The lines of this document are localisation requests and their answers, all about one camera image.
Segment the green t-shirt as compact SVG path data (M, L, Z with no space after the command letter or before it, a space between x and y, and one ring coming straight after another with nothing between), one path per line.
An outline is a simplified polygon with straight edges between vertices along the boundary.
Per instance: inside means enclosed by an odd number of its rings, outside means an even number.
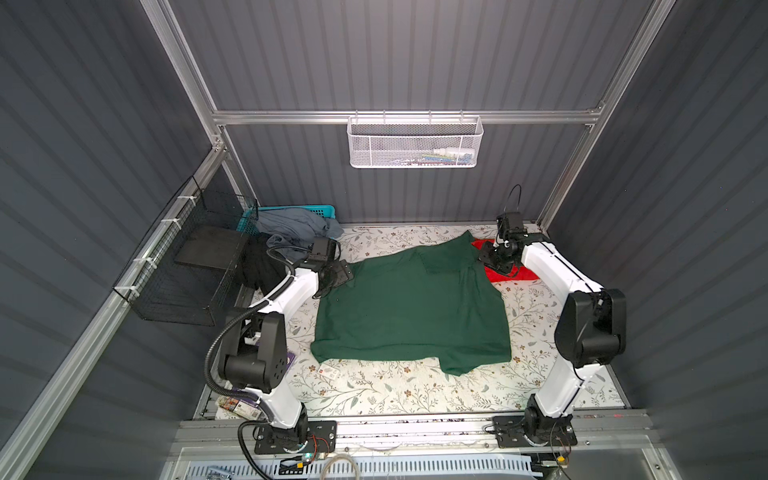
M460 376L512 358L501 293L487 278L474 237L368 258L319 303L310 346L327 360L435 358Z

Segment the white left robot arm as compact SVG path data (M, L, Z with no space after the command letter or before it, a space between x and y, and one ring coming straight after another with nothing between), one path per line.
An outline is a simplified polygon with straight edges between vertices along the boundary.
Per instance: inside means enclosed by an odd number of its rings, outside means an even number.
M311 298L353 279L340 243L318 237L308 247L249 241L236 277L263 297L227 321L206 353L207 386L266 417L265 437L288 451L310 435L306 406L283 383L289 368L287 321Z

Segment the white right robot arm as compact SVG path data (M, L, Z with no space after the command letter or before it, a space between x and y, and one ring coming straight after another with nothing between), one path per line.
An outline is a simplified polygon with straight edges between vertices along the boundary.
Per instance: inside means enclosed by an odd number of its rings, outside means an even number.
M495 239L483 244L478 260L507 276L526 268L562 306L554 330L558 358L542 387L530 396L519 428L533 446L553 446L559 438L572 445L568 429L579 392L626 349L626 297L589 279L546 235L528 232L521 213L502 213L496 224Z

